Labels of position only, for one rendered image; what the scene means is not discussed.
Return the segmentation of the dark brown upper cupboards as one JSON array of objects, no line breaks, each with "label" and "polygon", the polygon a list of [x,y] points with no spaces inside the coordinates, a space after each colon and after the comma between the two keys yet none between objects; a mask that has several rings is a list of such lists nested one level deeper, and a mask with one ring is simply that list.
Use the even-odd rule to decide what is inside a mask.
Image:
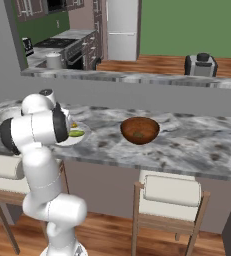
[{"label": "dark brown upper cupboards", "polygon": [[[47,0],[13,0],[17,18],[20,22],[44,17],[49,14]],[[84,7],[84,0],[66,0],[64,11],[75,10]]]}]

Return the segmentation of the black microwave oven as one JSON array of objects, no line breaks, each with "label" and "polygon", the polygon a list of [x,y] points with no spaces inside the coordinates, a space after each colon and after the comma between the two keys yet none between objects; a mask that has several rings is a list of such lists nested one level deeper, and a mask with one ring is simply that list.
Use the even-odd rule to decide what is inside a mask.
[{"label": "black microwave oven", "polygon": [[64,11],[66,6],[66,0],[47,0],[49,13]]}]

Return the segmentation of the dark brown cupboards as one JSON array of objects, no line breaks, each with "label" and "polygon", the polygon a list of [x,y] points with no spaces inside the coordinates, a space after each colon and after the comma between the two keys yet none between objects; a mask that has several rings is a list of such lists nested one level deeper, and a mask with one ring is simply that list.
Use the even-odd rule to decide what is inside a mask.
[{"label": "dark brown cupboards", "polygon": [[[17,18],[20,22],[44,17],[49,14],[47,0],[13,0]],[[64,11],[75,10],[84,7],[84,0],[66,0]]]},{"label": "dark brown cupboards", "polygon": [[102,49],[100,34],[94,31],[83,39],[84,65],[86,70],[95,70],[101,63]]}]

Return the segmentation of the white pot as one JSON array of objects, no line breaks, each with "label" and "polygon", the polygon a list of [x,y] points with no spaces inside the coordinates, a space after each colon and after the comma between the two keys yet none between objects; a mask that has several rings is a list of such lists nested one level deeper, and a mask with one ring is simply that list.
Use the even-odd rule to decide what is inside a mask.
[{"label": "white pot", "polygon": [[46,55],[47,67],[51,69],[61,69],[62,60],[61,54],[57,52],[51,52]]}]

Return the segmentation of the black hob and oven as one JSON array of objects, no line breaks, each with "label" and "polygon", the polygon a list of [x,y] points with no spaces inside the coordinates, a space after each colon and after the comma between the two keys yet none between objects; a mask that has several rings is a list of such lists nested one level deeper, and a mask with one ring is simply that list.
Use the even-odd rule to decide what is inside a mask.
[{"label": "black hob and oven", "polygon": [[60,49],[63,67],[66,69],[83,70],[83,40],[69,38],[48,38],[35,44],[36,48]]}]

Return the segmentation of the dark brown lower cupboards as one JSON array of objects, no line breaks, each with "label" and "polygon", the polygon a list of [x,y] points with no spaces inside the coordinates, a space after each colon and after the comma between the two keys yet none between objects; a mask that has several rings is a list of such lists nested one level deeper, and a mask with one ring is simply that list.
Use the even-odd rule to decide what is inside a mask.
[{"label": "dark brown lower cupboards", "polygon": [[94,31],[83,39],[84,65],[86,70],[95,70],[101,63],[102,49],[100,34]]}]

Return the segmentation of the black and white small appliance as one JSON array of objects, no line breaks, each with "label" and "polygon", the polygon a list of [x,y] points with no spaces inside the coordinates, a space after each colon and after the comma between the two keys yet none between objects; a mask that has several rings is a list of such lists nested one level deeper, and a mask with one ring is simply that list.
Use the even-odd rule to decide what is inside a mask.
[{"label": "black and white small appliance", "polygon": [[31,39],[28,37],[25,37],[22,39],[22,41],[23,41],[23,46],[25,50],[25,55],[26,56],[32,55],[34,53],[34,49],[33,49]]}]

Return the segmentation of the white plate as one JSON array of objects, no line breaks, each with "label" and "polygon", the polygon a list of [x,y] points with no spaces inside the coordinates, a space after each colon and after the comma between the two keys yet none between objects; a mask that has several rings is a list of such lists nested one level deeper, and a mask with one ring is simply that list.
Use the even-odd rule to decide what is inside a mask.
[{"label": "white plate", "polygon": [[81,137],[68,137],[65,141],[57,143],[57,146],[69,147],[72,145],[76,145],[80,142],[84,142],[85,140],[88,139],[88,137],[91,134],[91,129],[86,124],[84,124],[82,122],[77,121],[75,123],[77,123],[78,127],[76,127],[76,128],[70,127],[70,131],[71,130],[83,130],[85,132],[85,134]]}]

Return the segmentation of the white fridge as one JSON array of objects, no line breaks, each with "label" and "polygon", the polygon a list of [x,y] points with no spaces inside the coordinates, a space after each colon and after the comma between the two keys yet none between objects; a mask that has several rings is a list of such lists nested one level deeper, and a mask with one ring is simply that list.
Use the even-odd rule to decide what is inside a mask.
[{"label": "white fridge", "polygon": [[137,60],[139,0],[107,0],[108,59]]}]

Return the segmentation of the brown wooden bowl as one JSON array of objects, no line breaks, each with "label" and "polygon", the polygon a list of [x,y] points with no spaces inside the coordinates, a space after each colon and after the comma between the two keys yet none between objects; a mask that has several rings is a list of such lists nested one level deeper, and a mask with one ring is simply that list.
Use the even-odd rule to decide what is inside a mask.
[{"label": "brown wooden bowl", "polygon": [[122,135],[129,142],[144,145],[153,141],[160,132],[159,124],[147,117],[131,117],[120,125]]}]

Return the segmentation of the black and grey toaster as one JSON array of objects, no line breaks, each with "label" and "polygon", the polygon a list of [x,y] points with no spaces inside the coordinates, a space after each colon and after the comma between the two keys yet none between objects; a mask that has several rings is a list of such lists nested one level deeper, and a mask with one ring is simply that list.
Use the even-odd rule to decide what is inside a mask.
[{"label": "black and grey toaster", "polygon": [[208,53],[187,55],[185,57],[185,75],[215,77],[218,64],[213,56]]}]

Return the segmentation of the wooden stool with white cushion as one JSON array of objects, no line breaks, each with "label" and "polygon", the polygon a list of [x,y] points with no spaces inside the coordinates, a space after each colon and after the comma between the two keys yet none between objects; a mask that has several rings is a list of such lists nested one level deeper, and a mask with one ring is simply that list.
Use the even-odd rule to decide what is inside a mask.
[{"label": "wooden stool with white cushion", "polygon": [[191,256],[211,193],[193,176],[141,170],[134,183],[131,256],[136,256],[140,228],[189,236],[185,256]]},{"label": "wooden stool with white cushion", "polygon": [[[30,191],[24,176],[20,156],[0,155],[0,204],[7,203],[21,206],[26,194]],[[14,252],[19,255],[20,249],[9,227],[8,221],[0,206],[0,222],[6,232]]]}]

